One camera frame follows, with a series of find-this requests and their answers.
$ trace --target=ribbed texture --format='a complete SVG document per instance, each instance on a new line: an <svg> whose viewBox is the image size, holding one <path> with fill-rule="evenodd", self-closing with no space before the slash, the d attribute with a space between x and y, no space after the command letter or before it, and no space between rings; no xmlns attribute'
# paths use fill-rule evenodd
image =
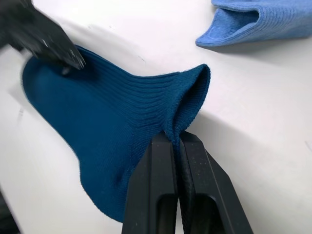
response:
<svg viewBox="0 0 312 234"><path fill-rule="evenodd" d="M218 9L198 46L312 35L311 0L212 0Z"/></svg>
<svg viewBox="0 0 312 234"><path fill-rule="evenodd" d="M68 142L80 162L81 183L106 215L123 220L129 177L153 135L165 131L178 149L179 134L198 113L210 70L133 76L79 49L86 66L69 77L31 58L23 72L28 100Z"/></svg>

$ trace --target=white surface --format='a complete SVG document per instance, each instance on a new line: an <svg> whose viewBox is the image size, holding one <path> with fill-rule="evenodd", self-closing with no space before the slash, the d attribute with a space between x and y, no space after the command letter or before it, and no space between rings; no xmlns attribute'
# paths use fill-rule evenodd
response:
<svg viewBox="0 0 312 234"><path fill-rule="evenodd" d="M312 39L196 47L213 18L208 0L35 5L75 42L133 74L208 64L211 85L190 131L230 176L255 234L312 232ZM70 147L27 103L24 61L1 51L0 186L22 232L120 234L121 224L84 192Z"/></svg>

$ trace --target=knit fabric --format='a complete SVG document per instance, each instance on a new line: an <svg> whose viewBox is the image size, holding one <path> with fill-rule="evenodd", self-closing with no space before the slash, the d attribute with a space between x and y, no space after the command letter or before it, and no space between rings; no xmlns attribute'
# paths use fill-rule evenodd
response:
<svg viewBox="0 0 312 234"><path fill-rule="evenodd" d="M129 177L152 136L165 131L175 147L208 91L210 70L153 77L127 73L80 48L81 71L63 77L31 58L22 82L30 103L79 159L80 180L94 204L123 221Z"/></svg>
<svg viewBox="0 0 312 234"><path fill-rule="evenodd" d="M311 0L212 0L218 9L198 46L221 46L312 34Z"/></svg>

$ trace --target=teal sock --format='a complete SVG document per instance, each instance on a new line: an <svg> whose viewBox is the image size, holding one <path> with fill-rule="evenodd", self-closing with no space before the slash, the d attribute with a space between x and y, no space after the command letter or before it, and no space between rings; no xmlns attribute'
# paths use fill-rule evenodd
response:
<svg viewBox="0 0 312 234"><path fill-rule="evenodd" d="M23 72L28 100L79 159L80 180L94 204L123 221L129 177L152 136L165 131L175 146L198 113L210 70L133 76L79 49L85 69L63 77L31 58Z"/></svg>

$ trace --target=folded sock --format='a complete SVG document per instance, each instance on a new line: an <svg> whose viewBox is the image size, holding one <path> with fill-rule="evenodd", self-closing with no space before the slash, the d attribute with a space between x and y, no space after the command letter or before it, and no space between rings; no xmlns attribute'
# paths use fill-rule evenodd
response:
<svg viewBox="0 0 312 234"><path fill-rule="evenodd" d="M22 82L28 100L70 145L80 180L94 204L123 221L129 177L152 136L165 131L175 147L208 91L210 70L134 76L79 49L81 71L63 77L31 58Z"/></svg>
<svg viewBox="0 0 312 234"><path fill-rule="evenodd" d="M311 0L212 0L218 9L198 46L312 35Z"/></svg>

